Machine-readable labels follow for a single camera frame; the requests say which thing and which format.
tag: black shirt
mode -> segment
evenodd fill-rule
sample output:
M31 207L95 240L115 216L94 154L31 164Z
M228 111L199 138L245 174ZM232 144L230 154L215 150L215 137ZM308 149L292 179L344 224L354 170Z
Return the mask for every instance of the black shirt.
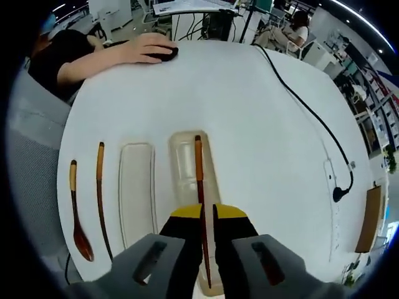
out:
M45 89L66 101L82 86L83 81L60 87L57 84L58 71L64 63L73 62L93 51L83 33L63 30L53 37L50 45L33 56L28 72Z

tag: power cord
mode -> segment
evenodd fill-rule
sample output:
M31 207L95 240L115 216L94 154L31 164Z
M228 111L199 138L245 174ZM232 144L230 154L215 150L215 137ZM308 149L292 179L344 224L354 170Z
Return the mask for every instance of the power cord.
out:
M202 30L202 29L204 29L204 27L201 27L201 28L199 28L199 29L193 31L192 33L188 33L188 34L186 34L186 35L183 36L183 37L180 37L179 40L185 39L185 38L188 37L188 36L192 36L195 32L198 32L198 31L200 31L200 30Z
M333 193L332 193L332 198L334 200L334 202L339 202L341 200L341 198L343 198L344 195L348 194L349 191L351 190L352 186L353 186L353 172L350 169L350 163L348 161L348 158L344 152L344 150L341 147L341 144L338 142L338 140L336 139L335 135L331 132L330 128L324 123L324 121L296 94L295 91L293 91L290 86L288 86L285 81L281 78L279 72L277 71L276 67L274 66L272 60L270 59L269 54L266 52L265 49L263 49L263 47L261 47L259 44L252 44L255 45L256 47L260 48L263 52L263 54L267 57L267 60L269 61L275 75L277 76L277 78L279 79L280 83L288 90L291 92L291 94L293 94L296 99L298 99L298 101L323 125L323 127L325 128L325 130L327 132L329 132L331 138L334 140L335 144L337 145L339 151L341 152L342 157L344 158L344 161L348 167L348 171L349 171L349 175L350 175L350 185L348 187L348 189L344 189L342 190L340 187L335 187Z
M191 38L190 38L190 40L193 40L193 33L194 33L194 30L195 30L195 27L197 27L199 23L202 23L209 15L210 15L210 14L205 14L205 15L203 16L203 18L202 18L200 21L198 21L198 22L194 25L193 31L192 31L192 33L191 33Z
M236 23L234 23L234 18L233 18L233 26L234 26L234 34L233 34L233 39L231 40L231 42L234 42L234 39L236 38Z
M65 264L65 271L64 271L64 277L68 285L70 285L69 279L68 279L68 267L69 267L69 260L70 260L70 254L68 254L67 257L67 262Z
M179 26L179 20L180 20L180 15L177 17L176 30L175 30L175 38L174 38L173 40L176 40L176 33L177 33L177 27Z
M187 37L187 40L188 40L188 36L189 36L189 32L190 32L191 28L193 28L194 22L195 22L195 14L193 14L193 22L191 23L190 28L188 28L187 34L185 35Z

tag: computer mouse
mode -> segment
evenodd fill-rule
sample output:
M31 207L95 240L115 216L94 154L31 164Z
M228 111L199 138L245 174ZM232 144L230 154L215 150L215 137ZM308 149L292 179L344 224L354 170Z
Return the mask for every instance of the computer mouse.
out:
M176 48L164 47L164 48L171 49L172 53L171 54L149 53L146 55L153 57L153 58L161 59L162 62L164 62L164 61L169 61L169 60L174 59L176 57L177 53L179 52L179 48L177 48L177 47Z

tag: person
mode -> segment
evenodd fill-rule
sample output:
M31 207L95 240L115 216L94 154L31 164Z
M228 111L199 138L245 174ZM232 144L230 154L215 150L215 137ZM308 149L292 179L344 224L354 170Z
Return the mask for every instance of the person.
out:
M44 27L34 45L28 73L64 101L71 98L85 79L103 70L118 64L157 64L160 59L146 54L170 54L171 50L165 47L176 47L167 37L148 33L104 49L95 36L69 29L58 32L49 40L51 26L45 24Z
M294 44L289 44L288 49L295 52L298 47L302 47L309 35L309 17L305 11L297 11L291 19L291 23L280 29L276 26L267 27L257 39L256 43L262 47L273 49L271 40L286 47L290 40Z

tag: chopstick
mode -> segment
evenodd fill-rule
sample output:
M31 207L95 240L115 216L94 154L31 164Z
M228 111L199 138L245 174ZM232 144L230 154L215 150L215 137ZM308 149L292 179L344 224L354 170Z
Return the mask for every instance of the chopstick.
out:
M209 266L208 240L206 238L206 218L205 218L205 201L204 201L204 172L202 168L202 141L201 136L195 136L195 175L197 180L198 202L202 204L201 208L201 238L202 247L204 251L206 278L208 279L208 286L211 288L211 270Z
M97 205L99 207L100 225L102 236L104 238L105 246L110 256L111 261L113 260L110 243L108 241L107 230L105 228L104 211L102 205L102 165L104 160L104 142L99 144L99 154L97 155L97 170L96 170L96 182L97 182Z

